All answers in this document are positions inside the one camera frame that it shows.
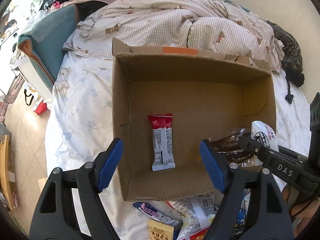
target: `yellow snack packet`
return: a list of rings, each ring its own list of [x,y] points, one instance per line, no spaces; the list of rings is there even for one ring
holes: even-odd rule
[[[173,240],[174,227],[162,224],[152,219],[148,220],[150,240]]]

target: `red and white snack wrapper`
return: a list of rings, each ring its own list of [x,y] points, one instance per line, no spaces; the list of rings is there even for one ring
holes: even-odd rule
[[[176,167],[172,154],[172,114],[148,115],[152,122],[154,161],[152,171]]]

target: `tile floor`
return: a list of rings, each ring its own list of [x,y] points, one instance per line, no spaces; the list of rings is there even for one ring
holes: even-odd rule
[[[38,179],[47,177],[44,134],[50,111],[41,116],[27,106],[22,88],[8,106],[5,124],[12,133],[11,150],[15,165],[19,206],[11,212],[28,234],[32,215],[40,196]]]

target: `blue gripper pad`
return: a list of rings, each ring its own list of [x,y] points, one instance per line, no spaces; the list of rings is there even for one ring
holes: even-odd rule
[[[109,186],[116,167],[123,152],[123,142],[119,138],[114,138],[105,152],[99,153],[94,160],[96,188],[99,193]]]
[[[208,140],[200,142],[199,152],[213,186],[224,194],[230,183],[227,159],[217,153]]]

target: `open cardboard box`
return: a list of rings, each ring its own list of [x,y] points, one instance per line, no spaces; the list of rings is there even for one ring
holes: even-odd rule
[[[264,61],[187,48],[130,47],[117,39],[113,55],[113,126],[124,142],[118,172],[126,201],[212,191],[199,155],[201,140],[221,139],[255,120],[276,128],[271,69]],[[148,114],[173,114],[174,169],[152,171]]]

